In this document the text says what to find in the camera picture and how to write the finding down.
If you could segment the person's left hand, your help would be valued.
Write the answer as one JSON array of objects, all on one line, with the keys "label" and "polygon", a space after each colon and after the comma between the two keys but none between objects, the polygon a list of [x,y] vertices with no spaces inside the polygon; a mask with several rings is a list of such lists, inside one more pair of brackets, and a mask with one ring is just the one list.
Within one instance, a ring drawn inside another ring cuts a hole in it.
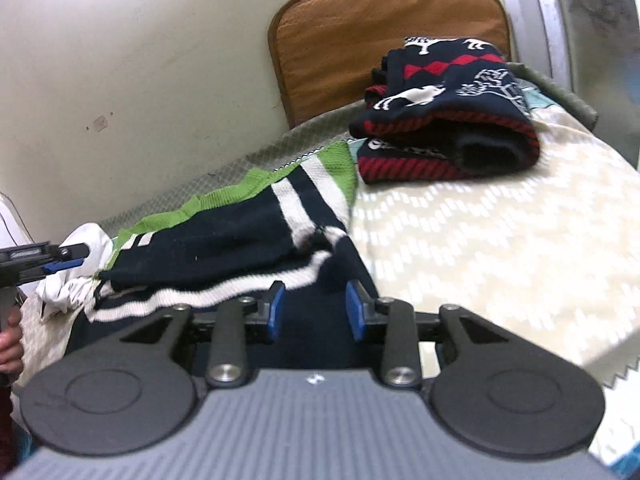
[{"label": "person's left hand", "polygon": [[22,312],[17,306],[9,310],[6,328],[1,332],[0,365],[1,373],[17,377],[24,370]]}]

